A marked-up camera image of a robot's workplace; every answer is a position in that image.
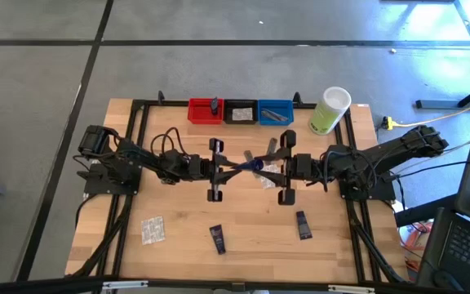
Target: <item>black metal frame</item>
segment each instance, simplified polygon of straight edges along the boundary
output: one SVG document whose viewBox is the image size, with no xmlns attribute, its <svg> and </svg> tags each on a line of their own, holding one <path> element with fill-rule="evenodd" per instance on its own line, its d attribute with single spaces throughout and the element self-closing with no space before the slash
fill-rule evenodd
<svg viewBox="0 0 470 294">
<path fill-rule="evenodd" d="M 293 108 L 294 109 L 315 109 L 316 104 L 305 104 L 300 98 L 300 94 L 296 92 L 293 96 Z M 133 100 L 132 101 L 132 106 L 131 106 L 131 112 L 130 112 L 130 117 L 128 119 L 128 126 L 126 129 L 126 137 L 131 138 L 132 132 L 133 132 L 133 126 L 135 125 L 135 119 L 137 117 L 137 113 L 139 110 L 142 110 L 142 118 L 140 121 L 140 130 L 137 138 L 137 145 L 142 147 L 143 141 L 144 141 L 144 134 L 146 132 L 146 127 L 147 127 L 147 122 L 148 122 L 148 115 L 149 115 L 149 108 L 151 106 L 166 106 L 166 107 L 186 107 L 188 106 L 188 101 L 187 100 L 179 100 L 179 101 L 168 101 L 165 99 L 165 96 L 162 94 L 162 91 L 158 92 L 157 95 L 157 100 Z M 353 147 L 356 148 L 357 144 L 355 141 L 354 137 L 354 131 L 353 131 L 353 123 L 351 121 L 351 114 L 348 110 L 346 114 L 344 115 L 344 119 L 346 122 L 346 130 L 348 133 L 348 141 L 349 144 Z M 337 123 L 337 126 L 335 127 L 335 136 L 336 136 L 336 141 L 338 144 L 343 144 L 342 140 L 342 133 L 340 129 L 340 123 Z M 117 204 L 118 200 L 118 195 L 114 195 L 112 198 L 112 202 L 110 204 L 110 210 L 109 210 L 109 215 L 107 219 L 107 226 L 105 232 L 109 232 L 111 229 L 111 226 L 113 225 L 113 222 L 111 220 L 115 219 L 115 214 L 117 211 Z M 131 212 L 131 200 L 133 199 L 133 195 L 127 195 L 126 200 L 125 200 L 125 205 L 128 206 L 127 209 L 127 217 L 130 217 L 130 212 Z M 346 199 L 346 206 L 348 210 L 348 220 L 351 220 L 351 212 L 350 210 L 354 210 L 354 204 L 353 200 Z M 361 205 L 361 215 L 362 215 L 362 221 L 364 224 L 364 229 L 366 232 L 370 235 L 371 239 L 373 238 L 372 234 L 372 228 L 371 228 L 371 223 L 370 223 L 370 216 L 369 216 L 369 210 L 367 208 L 367 203 L 365 200 L 360 201 Z M 128 222 L 126 221 L 126 224 L 121 228 L 121 231 L 119 232 L 118 236 L 118 241 L 117 241 L 117 249 L 115 251 L 115 257 L 113 260 L 113 268 L 112 268 L 112 276 L 117 277 L 119 275 L 119 270 L 122 262 L 122 252 L 124 250 L 125 246 L 125 241 L 126 241 L 126 230 L 127 230 Z M 349 229 L 350 229 L 350 234 L 352 236 L 352 250 L 353 250 L 353 256 L 355 259 L 355 266 L 357 269 L 357 281 L 359 283 L 366 281 L 365 277 L 365 272 L 364 272 L 364 265 L 363 261 L 361 258 L 361 248 L 360 248 L 360 243 L 359 243 L 359 237 L 357 232 L 352 228 L 351 223 L 349 224 Z M 101 261 L 98 264 L 98 271 L 97 271 L 97 276 L 99 275 L 104 275 L 104 263 L 106 261 L 106 256 L 108 255 L 108 250 L 104 253 L 104 255 L 101 257 Z M 371 270 L 373 273 L 373 280 L 376 282 L 381 281 L 380 278 L 380 272 L 379 272 L 379 267 L 378 265 L 375 264 L 373 257 L 370 254 L 370 263 L 371 263 Z M 204 283 L 204 281 L 192 281 L 193 283 L 197 282 L 199 285 L 207 286 L 207 283 Z M 235 289 L 238 289 L 236 286 L 240 283 L 232 282 L 232 288 L 235 287 Z M 248 283 L 243 283 L 245 286 L 243 287 L 245 290 L 248 290 L 246 285 Z M 261 285 L 268 285 L 272 283 L 260 283 Z M 296 286 L 299 286 L 299 290 L 303 289 L 305 285 L 303 283 L 292 283 L 291 285 L 294 285 L 293 288 L 297 289 Z M 324 286 L 324 284 L 320 284 L 320 287 L 317 290 L 322 290 L 326 291 L 327 288 Z"/>
</svg>

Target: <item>small container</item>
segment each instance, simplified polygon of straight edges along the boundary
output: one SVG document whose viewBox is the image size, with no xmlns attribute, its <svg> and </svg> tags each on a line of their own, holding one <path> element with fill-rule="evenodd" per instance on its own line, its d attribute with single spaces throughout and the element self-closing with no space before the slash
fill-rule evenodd
<svg viewBox="0 0 470 294">
<path fill-rule="evenodd" d="M 234 109 L 252 109 L 252 119 L 233 119 Z M 224 122 L 227 124 L 255 124 L 259 120 L 257 114 L 257 100 L 225 100 L 224 101 Z"/>
<path fill-rule="evenodd" d="M 351 95 L 341 87 L 329 87 L 313 111 L 309 128 L 315 134 L 326 135 L 340 121 L 351 105 Z"/>
<path fill-rule="evenodd" d="M 271 119 L 262 114 L 263 110 L 268 110 L 286 118 L 285 121 Z M 259 100 L 257 112 L 259 122 L 263 126 L 288 126 L 293 122 L 293 103 L 291 100 Z"/>
<path fill-rule="evenodd" d="M 218 99 L 217 114 L 211 112 L 213 98 L 190 98 L 188 120 L 193 124 L 221 124 L 224 118 L 224 99 Z"/>
</svg>

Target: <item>red object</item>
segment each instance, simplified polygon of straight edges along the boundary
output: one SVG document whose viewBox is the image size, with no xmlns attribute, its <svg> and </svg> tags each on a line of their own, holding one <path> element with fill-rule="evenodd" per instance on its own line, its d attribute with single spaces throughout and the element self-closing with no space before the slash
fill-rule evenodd
<svg viewBox="0 0 470 294">
<path fill-rule="evenodd" d="M 211 113 L 212 98 L 191 98 L 188 120 L 194 124 L 221 124 L 224 119 L 224 99 L 217 99 L 217 114 Z"/>
</svg>

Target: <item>black bin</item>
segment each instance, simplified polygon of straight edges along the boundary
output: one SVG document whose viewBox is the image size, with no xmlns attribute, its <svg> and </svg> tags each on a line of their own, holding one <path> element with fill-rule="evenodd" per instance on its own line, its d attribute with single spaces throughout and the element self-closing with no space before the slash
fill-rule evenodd
<svg viewBox="0 0 470 294">
<path fill-rule="evenodd" d="M 234 109 L 251 108 L 253 119 L 233 120 Z M 259 120 L 257 100 L 224 100 L 224 122 L 227 124 L 255 124 Z"/>
</svg>

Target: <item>white lid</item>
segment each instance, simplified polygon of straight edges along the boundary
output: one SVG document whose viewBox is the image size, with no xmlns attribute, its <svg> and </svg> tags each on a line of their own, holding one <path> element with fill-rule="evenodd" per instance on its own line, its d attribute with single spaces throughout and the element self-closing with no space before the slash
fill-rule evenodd
<svg viewBox="0 0 470 294">
<path fill-rule="evenodd" d="M 322 97 L 335 110 L 346 110 L 351 105 L 351 95 L 341 87 L 327 88 Z"/>
</svg>

